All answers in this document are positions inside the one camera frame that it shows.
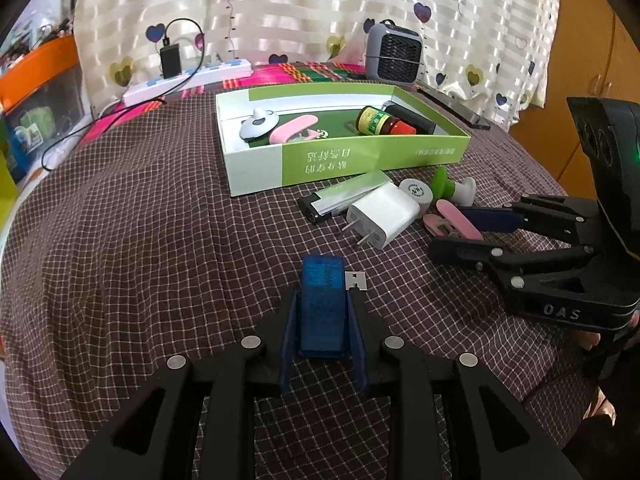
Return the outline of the person right hand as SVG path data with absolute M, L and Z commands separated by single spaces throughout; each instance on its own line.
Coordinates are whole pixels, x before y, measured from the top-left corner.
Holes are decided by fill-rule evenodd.
M 634 330 L 634 336 L 629 338 L 624 345 L 624 349 L 627 350 L 639 343 L 639 332 L 637 326 L 639 325 L 639 311 L 635 310 L 631 319 L 628 322 L 628 328 Z M 602 335 L 598 333 L 584 332 L 583 330 L 571 330 L 570 339 L 579 348 L 578 361 L 580 364 L 589 360 L 588 353 L 601 343 Z

